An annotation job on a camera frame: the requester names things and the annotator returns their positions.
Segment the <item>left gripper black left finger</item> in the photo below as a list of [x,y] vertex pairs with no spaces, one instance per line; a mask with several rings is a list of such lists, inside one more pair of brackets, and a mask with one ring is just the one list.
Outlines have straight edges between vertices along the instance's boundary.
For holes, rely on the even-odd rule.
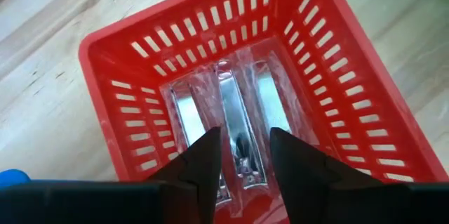
[[138,182],[0,182],[0,224],[211,224],[221,169],[214,127]]

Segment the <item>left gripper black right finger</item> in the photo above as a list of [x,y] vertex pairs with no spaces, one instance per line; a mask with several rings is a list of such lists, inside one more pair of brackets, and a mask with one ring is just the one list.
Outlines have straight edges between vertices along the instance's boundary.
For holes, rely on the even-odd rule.
[[383,183],[277,127],[269,143],[291,224],[449,224],[449,183]]

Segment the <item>packaged silver nail clipper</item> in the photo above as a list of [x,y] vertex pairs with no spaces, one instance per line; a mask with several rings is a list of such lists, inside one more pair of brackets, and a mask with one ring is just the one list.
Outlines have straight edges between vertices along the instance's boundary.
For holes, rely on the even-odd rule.
[[224,115],[224,180],[230,193],[230,215],[241,218],[257,191],[267,185],[260,148],[230,60],[214,69]]
[[296,93],[280,65],[255,63],[255,85],[267,130],[278,127],[315,147],[318,138],[307,122]]
[[160,87],[178,152],[185,151],[205,132],[194,90],[188,81],[174,81]]

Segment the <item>red plastic basket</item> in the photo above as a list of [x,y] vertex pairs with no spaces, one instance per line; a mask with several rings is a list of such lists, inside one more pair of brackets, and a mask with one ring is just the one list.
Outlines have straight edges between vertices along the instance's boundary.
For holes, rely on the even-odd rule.
[[[230,60],[267,176],[230,215],[224,115],[215,66]],[[183,152],[160,87],[188,81],[206,132],[221,129],[213,223],[291,224],[264,122],[255,63],[286,73],[317,150],[383,183],[449,183],[346,0],[165,0],[89,34],[79,60],[120,182],[143,181]]]

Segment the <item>blue plastic basket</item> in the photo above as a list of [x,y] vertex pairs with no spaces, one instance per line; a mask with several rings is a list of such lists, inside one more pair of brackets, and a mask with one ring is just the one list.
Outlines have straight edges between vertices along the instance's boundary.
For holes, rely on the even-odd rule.
[[29,176],[21,170],[9,169],[0,172],[0,188],[28,183],[29,181]]

